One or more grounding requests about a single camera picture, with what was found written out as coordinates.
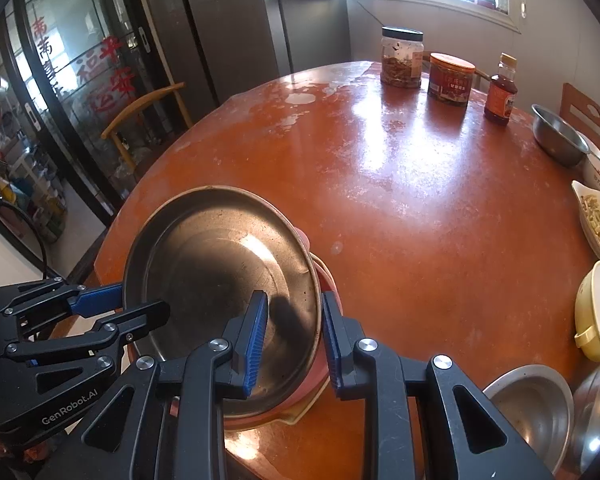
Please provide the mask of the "white ceramic bowl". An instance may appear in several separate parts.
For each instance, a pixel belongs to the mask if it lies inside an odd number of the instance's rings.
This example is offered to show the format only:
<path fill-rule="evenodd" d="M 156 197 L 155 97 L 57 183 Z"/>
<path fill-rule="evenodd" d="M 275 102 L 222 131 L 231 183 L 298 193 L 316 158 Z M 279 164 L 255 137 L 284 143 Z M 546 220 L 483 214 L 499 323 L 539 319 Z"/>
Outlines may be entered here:
<path fill-rule="evenodd" d="M 587 154 L 583 159 L 583 179 L 586 186 L 600 191 L 600 158 L 594 154 Z"/>

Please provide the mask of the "steel bowl at back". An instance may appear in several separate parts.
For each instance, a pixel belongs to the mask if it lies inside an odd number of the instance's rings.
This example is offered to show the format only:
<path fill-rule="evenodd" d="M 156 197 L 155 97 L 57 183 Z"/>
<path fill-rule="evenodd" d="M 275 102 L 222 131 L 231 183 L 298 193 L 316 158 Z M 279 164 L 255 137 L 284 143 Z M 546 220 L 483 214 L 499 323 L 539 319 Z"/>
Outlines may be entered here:
<path fill-rule="evenodd" d="M 574 167 L 590 154 L 582 136 L 548 108 L 531 105 L 534 114 L 533 136 L 540 148 L 565 167 Z"/>

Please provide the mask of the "red jar orange lid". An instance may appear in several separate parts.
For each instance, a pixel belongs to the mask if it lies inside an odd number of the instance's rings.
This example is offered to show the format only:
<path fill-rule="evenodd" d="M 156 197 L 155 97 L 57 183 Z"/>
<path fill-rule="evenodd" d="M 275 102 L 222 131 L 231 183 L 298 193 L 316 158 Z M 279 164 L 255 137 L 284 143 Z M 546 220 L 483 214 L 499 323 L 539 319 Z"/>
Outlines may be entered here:
<path fill-rule="evenodd" d="M 428 94 L 441 102 L 466 106 L 476 66 L 471 62 L 439 52 L 429 55 Z"/>

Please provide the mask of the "yellow shell-shaped plate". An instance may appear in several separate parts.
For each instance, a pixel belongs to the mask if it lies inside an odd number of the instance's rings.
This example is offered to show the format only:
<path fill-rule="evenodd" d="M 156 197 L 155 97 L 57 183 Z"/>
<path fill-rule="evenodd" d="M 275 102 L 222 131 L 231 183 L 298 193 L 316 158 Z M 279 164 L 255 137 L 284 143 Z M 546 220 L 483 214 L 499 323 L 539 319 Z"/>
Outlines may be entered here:
<path fill-rule="evenodd" d="M 247 250 L 238 272 L 239 297 L 268 295 L 268 324 L 258 380 L 245 401 L 224 403 L 228 430 L 293 425 L 320 396 L 327 370 L 321 343 L 320 280 L 308 259 L 283 264 Z"/>

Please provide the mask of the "pink bear-shaped plate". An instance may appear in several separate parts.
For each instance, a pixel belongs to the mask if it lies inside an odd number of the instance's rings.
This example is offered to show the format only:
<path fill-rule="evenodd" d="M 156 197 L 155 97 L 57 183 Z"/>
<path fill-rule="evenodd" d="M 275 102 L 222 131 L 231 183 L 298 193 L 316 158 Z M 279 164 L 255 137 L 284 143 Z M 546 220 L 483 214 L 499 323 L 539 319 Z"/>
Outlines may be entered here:
<path fill-rule="evenodd" d="M 170 361 L 220 336 L 253 292 L 268 295 L 257 383 L 248 400 L 224 408 L 226 428 L 242 430 L 292 425 L 324 390 L 326 358 L 310 302 L 329 287 L 296 234 L 177 226 L 140 232 L 126 262 L 124 301 L 132 307 L 161 299 L 170 306 L 168 322 L 135 345 L 140 354 Z"/>

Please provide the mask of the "grey refrigerator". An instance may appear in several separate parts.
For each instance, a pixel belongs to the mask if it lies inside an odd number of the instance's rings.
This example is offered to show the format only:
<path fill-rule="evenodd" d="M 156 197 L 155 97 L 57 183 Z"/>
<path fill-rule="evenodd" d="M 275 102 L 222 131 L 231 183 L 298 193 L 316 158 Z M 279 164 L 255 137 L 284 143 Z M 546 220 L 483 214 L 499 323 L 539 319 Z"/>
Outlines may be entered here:
<path fill-rule="evenodd" d="M 195 120 L 270 80 L 352 58 L 346 0 L 140 1 Z"/>

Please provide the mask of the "small steel bowl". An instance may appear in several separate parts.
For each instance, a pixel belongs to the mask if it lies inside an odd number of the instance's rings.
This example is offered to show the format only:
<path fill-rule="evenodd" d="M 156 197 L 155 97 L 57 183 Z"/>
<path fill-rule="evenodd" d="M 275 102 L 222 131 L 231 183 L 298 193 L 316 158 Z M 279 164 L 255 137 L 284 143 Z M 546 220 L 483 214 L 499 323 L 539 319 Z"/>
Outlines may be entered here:
<path fill-rule="evenodd" d="M 557 474 L 574 423 L 573 395 L 565 378 L 549 366 L 529 364 L 496 378 L 483 393 Z"/>

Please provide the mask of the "shallow steel pan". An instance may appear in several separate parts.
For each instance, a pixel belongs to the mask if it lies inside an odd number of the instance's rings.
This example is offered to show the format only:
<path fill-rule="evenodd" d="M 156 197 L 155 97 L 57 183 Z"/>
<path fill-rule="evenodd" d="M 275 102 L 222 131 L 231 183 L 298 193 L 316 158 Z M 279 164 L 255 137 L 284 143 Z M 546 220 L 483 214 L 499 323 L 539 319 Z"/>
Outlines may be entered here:
<path fill-rule="evenodd" d="M 168 322 L 137 339 L 138 354 L 188 356 L 268 296 L 258 380 L 246 400 L 225 404 L 235 428 L 258 423 L 309 374 L 321 335 L 320 282 L 299 234 L 269 202 L 229 186 L 205 186 L 163 204 L 144 224 L 125 263 L 123 303 L 163 300 Z"/>

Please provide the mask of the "glass display cabinet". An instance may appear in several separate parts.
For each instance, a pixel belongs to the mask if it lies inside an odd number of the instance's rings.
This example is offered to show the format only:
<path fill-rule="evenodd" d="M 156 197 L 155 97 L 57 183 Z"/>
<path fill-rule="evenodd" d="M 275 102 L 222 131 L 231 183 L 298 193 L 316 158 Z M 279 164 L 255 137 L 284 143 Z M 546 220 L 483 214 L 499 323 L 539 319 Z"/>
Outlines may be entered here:
<path fill-rule="evenodd" d="M 0 55 L 24 124 L 91 214 L 111 226 L 182 127 L 140 0 L 0 0 Z"/>

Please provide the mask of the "wooden chair back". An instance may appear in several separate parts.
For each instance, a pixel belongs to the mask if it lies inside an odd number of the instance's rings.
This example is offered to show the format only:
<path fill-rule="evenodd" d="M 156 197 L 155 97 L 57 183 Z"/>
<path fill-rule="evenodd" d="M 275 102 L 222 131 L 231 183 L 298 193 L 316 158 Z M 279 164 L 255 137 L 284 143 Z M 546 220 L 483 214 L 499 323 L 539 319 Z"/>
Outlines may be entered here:
<path fill-rule="evenodd" d="M 562 85 L 559 116 L 600 149 L 600 106 L 569 82 Z"/>

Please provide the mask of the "yellow bowl with handle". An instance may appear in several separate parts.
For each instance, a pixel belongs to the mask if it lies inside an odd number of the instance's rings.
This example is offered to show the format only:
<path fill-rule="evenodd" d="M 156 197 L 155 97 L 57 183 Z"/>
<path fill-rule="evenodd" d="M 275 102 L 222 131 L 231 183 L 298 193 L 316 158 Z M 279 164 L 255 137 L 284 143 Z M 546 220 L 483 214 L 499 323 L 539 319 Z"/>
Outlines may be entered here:
<path fill-rule="evenodd" d="M 574 343 L 593 362 L 600 362 L 600 261 L 582 280 L 574 300 Z"/>

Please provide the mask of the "brown sauce bottle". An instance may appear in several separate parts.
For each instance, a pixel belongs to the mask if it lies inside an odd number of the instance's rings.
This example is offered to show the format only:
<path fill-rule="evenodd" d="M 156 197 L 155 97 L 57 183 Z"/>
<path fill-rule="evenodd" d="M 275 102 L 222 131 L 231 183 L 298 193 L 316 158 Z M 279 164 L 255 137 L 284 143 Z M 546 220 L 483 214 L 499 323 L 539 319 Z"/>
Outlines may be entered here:
<path fill-rule="evenodd" d="M 502 53 L 500 62 L 498 62 L 498 70 L 490 79 L 483 115 L 486 119 L 501 126 L 509 123 L 514 108 L 518 93 L 515 84 L 516 71 L 517 59 L 507 53 Z"/>

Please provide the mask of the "clear jar black lid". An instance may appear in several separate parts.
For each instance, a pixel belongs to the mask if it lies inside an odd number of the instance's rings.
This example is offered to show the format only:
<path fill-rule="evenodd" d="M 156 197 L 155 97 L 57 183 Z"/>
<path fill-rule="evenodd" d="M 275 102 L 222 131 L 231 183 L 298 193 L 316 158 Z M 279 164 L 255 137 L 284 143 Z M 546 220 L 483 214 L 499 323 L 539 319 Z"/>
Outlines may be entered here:
<path fill-rule="evenodd" d="M 423 32 L 384 26 L 381 31 L 381 81 L 398 88 L 419 88 L 423 55 Z"/>

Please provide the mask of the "large steel bowl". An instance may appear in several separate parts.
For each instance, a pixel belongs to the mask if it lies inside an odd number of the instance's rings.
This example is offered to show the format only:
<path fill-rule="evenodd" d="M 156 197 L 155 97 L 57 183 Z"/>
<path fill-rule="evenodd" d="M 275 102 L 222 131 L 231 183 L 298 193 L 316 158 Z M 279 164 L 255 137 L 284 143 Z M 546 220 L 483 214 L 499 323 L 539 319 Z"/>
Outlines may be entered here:
<path fill-rule="evenodd" d="M 600 458 L 600 366 L 573 393 L 574 425 L 566 458 L 575 474 L 593 471 Z"/>

